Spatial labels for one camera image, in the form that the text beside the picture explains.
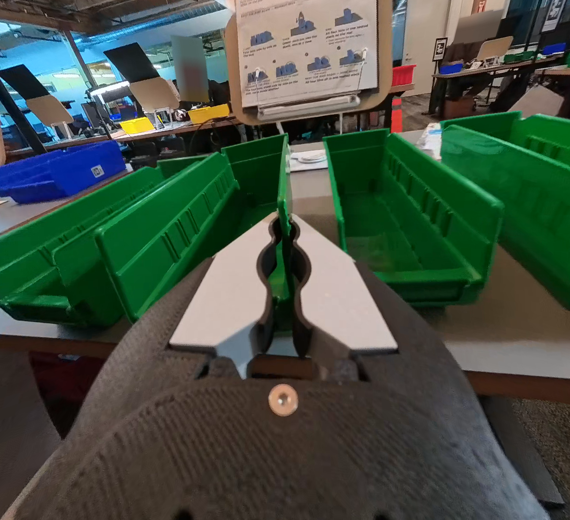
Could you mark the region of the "white door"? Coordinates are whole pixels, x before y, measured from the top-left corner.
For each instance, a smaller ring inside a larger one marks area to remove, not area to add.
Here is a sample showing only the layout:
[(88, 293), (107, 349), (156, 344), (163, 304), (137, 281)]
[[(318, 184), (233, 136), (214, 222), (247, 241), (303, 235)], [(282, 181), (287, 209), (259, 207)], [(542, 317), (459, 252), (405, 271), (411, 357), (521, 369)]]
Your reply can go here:
[(415, 65), (409, 96), (431, 91), (436, 40), (447, 36), (451, 0), (408, 0), (404, 63)]

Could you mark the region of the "grey desk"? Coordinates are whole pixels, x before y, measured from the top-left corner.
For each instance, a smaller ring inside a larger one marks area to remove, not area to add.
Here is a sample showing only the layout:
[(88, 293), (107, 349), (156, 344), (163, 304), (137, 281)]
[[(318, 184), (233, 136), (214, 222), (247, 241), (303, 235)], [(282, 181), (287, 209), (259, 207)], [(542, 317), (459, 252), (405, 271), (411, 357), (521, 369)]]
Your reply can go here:
[[(299, 175), (302, 173), (289, 169), (286, 145), (281, 155), (277, 212), (281, 241), (274, 272), (279, 276), (269, 278), (271, 286), (280, 283), (279, 292), (274, 293), (274, 319), (282, 306), (293, 307), (294, 282), (289, 272), (291, 215), (300, 216), (344, 251), (338, 245), (334, 207), (336, 238), (332, 239), (322, 227), (308, 220), (308, 213), (301, 210), (294, 192), (289, 197), (289, 187), (295, 183), (293, 177)], [(330, 203), (333, 206), (332, 192)], [(569, 391), (557, 388), (558, 381), (569, 388), (569, 309), (515, 260), (499, 239), (487, 285), (475, 303), (413, 308), (420, 310), (421, 315), (428, 310), (427, 321), (442, 334), (446, 347), (470, 381), (475, 374), (499, 376), (489, 383), (472, 381), (477, 394), (569, 402)]]

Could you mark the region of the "beige document holder stand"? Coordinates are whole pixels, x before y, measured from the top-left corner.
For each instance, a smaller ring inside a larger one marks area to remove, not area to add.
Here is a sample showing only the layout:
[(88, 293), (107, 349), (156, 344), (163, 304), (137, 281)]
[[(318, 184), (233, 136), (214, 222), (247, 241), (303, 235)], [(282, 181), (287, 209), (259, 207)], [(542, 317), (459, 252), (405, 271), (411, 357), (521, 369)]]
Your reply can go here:
[(392, 62), (392, 0), (377, 0), (377, 86), (373, 89), (335, 94), (326, 99), (305, 103), (285, 103), (267, 108), (244, 108), (240, 86), (238, 29), (236, 15), (229, 19), (224, 31), (227, 69), (229, 73), (232, 112), (239, 123), (251, 127), (275, 125), (283, 134), (283, 122), (315, 119), (337, 115), (342, 122), (344, 115), (370, 112), (389, 95), (393, 79)]
[(490, 68), (501, 64), (501, 59), (508, 53), (514, 37), (502, 37), (483, 42), (475, 61), (480, 67)]

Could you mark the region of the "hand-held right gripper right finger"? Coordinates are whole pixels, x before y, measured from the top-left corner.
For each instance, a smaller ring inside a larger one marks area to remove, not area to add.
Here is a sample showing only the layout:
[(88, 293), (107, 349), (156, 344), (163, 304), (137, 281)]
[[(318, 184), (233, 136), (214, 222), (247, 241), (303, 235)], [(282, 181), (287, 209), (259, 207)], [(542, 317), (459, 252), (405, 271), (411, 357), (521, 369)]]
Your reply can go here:
[(366, 361), (398, 344), (355, 261), (298, 215), (290, 217), (295, 372), (309, 379), (371, 381)]

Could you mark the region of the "grey flat board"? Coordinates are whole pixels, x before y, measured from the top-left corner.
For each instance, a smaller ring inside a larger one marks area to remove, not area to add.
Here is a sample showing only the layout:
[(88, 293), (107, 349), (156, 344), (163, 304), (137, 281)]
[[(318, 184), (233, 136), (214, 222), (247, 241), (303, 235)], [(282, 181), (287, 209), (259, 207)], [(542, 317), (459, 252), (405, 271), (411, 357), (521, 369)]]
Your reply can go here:
[(536, 115), (557, 117), (563, 104), (563, 96), (543, 86), (536, 86), (528, 89), (509, 112), (519, 112), (521, 118)]

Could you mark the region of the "white blue printed leaflet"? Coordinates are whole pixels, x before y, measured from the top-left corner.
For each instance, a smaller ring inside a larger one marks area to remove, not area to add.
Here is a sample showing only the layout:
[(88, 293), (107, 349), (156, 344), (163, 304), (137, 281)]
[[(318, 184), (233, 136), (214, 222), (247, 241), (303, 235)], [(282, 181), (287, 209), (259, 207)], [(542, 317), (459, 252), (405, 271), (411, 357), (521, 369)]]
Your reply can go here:
[(441, 160), (442, 128), (440, 123), (429, 124), (422, 132), (417, 147), (432, 159)]

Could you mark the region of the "beige stand with black sheet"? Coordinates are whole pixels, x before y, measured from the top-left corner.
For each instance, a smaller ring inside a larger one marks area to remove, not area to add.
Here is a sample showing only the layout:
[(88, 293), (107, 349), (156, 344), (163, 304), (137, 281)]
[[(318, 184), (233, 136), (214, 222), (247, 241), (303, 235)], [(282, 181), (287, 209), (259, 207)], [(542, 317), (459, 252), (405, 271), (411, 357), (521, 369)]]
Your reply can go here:
[(157, 129), (172, 129), (180, 100), (173, 84), (159, 75), (142, 47), (135, 42), (105, 50), (104, 55), (129, 83), (143, 112), (153, 115)]
[(68, 125), (74, 122), (73, 117), (25, 65), (2, 69), (1, 78), (24, 99), (27, 108), (43, 125), (60, 129), (65, 139), (72, 139)]

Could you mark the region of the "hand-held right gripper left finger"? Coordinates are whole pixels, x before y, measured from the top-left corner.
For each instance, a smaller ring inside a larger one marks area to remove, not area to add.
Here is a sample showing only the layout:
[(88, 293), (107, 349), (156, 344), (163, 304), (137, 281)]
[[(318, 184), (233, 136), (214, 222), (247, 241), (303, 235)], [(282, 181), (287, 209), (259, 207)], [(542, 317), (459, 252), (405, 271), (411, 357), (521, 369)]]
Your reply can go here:
[(242, 379), (273, 339), (270, 276), (277, 267), (281, 225), (272, 212), (210, 262), (169, 340), (169, 347), (230, 359)]

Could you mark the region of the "brown bag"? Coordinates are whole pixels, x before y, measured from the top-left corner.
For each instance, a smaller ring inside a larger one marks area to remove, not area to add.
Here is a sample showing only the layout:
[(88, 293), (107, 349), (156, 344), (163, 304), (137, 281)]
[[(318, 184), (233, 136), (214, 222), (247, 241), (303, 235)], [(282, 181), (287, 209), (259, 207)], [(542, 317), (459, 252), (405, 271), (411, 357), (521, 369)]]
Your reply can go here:
[(474, 96), (465, 95), (452, 100), (445, 98), (442, 104), (440, 121), (453, 120), (473, 116), (476, 112), (476, 99)]

